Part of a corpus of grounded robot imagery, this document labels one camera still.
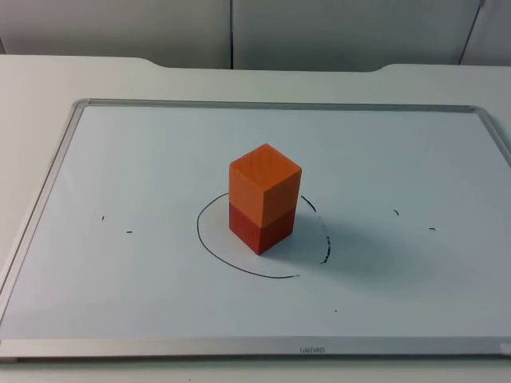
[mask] whiteboard frame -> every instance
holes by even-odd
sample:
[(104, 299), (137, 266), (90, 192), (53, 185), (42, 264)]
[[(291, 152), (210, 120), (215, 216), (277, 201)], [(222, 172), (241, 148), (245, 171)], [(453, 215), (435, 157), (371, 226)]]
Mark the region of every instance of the whiteboard frame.
[[(469, 105), (367, 105), (367, 104), (280, 104), (215, 101), (137, 101), (83, 99), (76, 101), (68, 116), (64, 133), (51, 161), (48, 174), (22, 233), (16, 250), (10, 254), (0, 273), (0, 322), (6, 311), (19, 271), (50, 196), (61, 164), (88, 106), (147, 106), (222, 109), (287, 109), (342, 111), (406, 111), (475, 113), (481, 119), (501, 154), (511, 167), (511, 154), (489, 114)], [(187, 356), (511, 356), (511, 337), (241, 337), (185, 338), (168, 340), (117, 339), (34, 339), (0, 340), (0, 361), (31, 358), (97, 357), (187, 357)]]

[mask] red block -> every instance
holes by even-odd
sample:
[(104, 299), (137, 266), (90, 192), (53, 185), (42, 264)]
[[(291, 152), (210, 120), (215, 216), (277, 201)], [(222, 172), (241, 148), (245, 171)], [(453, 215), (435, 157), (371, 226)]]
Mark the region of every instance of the red block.
[(229, 228), (257, 255), (277, 244), (293, 232), (295, 209), (285, 213), (264, 228), (229, 204)]

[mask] stacked blocks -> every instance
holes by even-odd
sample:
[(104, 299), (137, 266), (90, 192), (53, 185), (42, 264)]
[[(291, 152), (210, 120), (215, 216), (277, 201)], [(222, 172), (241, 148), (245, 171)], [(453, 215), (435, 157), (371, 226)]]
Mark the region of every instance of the stacked blocks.
[(260, 255), (293, 232), (302, 168), (268, 144), (229, 166), (229, 228)]

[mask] black dash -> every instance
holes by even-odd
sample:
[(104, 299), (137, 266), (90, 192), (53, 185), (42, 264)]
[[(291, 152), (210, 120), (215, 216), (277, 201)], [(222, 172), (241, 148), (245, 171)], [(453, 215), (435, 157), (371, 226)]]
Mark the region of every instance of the black dash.
[(314, 207), (314, 205), (311, 203), (311, 201), (309, 201), (307, 198), (305, 198), (303, 195), (301, 195), (300, 197), (302, 197), (302, 199), (307, 202), (309, 204), (310, 207), (312, 207), (312, 210), (314, 210), (315, 213), (317, 213), (316, 211), (316, 208)]

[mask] white wall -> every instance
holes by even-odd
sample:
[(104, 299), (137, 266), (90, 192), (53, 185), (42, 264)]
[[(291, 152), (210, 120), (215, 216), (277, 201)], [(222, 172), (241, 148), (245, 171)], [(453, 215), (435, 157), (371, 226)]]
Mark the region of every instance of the white wall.
[(511, 1), (486, 0), (462, 64), (511, 65)]
[(229, 0), (0, 0), (7, 53), (229, 68)]
[(234, 0), (237, 69), (457, 64), (479, 0)]

